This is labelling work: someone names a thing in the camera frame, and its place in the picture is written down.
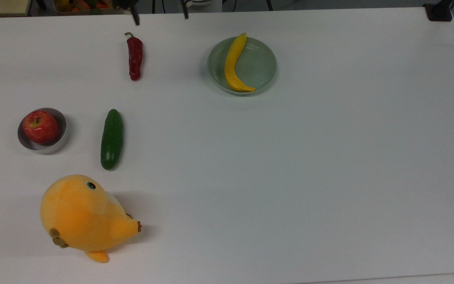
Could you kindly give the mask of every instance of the cucumber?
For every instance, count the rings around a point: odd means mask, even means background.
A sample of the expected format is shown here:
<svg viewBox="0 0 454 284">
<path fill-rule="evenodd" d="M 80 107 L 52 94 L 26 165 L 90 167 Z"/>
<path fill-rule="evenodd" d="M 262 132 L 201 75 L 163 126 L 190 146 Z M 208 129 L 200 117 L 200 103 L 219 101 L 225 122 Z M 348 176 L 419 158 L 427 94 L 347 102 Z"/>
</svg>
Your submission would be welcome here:
<svg viewBox="0 0 454 284">
<path fill-rule="evenodd" d="M 108 112 L 104 121 L 101 140 L 101 166 L 106 170 L 115 168 L 120 160 L 124 145 L 124 124 L 116 109 Z"/>
</svg>

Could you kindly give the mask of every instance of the yellow plush toy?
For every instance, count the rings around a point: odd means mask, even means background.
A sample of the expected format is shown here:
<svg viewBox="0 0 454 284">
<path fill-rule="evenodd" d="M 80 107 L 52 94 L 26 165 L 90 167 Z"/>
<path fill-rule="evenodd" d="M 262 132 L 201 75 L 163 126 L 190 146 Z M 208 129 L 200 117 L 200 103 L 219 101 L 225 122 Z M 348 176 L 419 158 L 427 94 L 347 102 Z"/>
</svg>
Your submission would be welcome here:
<svg viewBox="0 0 454 284">
<path fill-rule="evenodd" d="M 141 223 L 88 176 L 65 176 L 54 182 L 41 200 L 41 222 L 61 248 L 83 250 L 106 263 L 103 251 L 141 232 Z"/>
</svg>

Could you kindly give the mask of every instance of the plate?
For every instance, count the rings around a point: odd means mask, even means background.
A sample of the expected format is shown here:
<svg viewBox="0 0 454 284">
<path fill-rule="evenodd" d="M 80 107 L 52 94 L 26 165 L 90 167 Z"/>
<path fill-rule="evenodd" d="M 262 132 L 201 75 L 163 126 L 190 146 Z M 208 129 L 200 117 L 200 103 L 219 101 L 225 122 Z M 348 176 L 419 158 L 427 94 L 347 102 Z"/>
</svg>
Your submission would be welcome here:
<svg viewBox="0 0 454 284">
<path fill-rule="evenodd" d="M 225 59 L 235 37 L 223 40 L 211 50 L 208 57 L 208 71 L 211 79 L 221 89 L 235 95 L 253 95 L 265 90 L 276 74 L 276 57 L 272 50 L 260 40 L 247 38 L 245 48 L 236 63 L 236 75 L 247 86 L 254 87 L 253 92 L 232 90 L 225 79 Z"/>
</svg>

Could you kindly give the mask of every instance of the yellow banana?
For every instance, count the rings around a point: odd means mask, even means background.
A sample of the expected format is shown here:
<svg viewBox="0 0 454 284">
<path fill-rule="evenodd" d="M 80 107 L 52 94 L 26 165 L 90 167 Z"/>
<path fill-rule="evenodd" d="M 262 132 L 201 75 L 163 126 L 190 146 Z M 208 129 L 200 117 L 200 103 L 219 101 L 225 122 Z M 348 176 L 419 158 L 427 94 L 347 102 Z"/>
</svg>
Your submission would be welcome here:
<svg viewBox="0 0 454 284">
<path fill-rule="evenodd" d="M 236 71 L 234 70 L 238 58 L 245 48 L 245 44 L 246 33 L 240 34 L 236 37 L 236 39 L 234 39 L 231 48 L 229 48 L 229 53 L 227 53 L 227 59 L 225 60 L 225 79 L 227 79 L 227 84 L 229 84 L 229 87 L 231 87 L 232 90 L 238 92 L 253 92 L 255 88 L 246 86 L 245 83 L 241 82 L 238 75 L 236 75 Z"/>
</svg>

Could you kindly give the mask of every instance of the apple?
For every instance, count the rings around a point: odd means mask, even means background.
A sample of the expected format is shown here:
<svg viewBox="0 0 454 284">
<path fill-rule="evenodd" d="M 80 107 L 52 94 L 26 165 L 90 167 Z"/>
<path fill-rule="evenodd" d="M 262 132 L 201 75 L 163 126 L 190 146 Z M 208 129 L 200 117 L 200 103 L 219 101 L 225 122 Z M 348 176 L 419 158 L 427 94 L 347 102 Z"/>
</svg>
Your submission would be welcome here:
<svg viewBox="0 0 454 284">
<path fill-rule="evenodd" d="M 48 112 L 43 110 L 33 111 L 22 123 L 24 133 L 32 142 L 47 144 L 59 136 L 59 124 Z"/>
</svg>

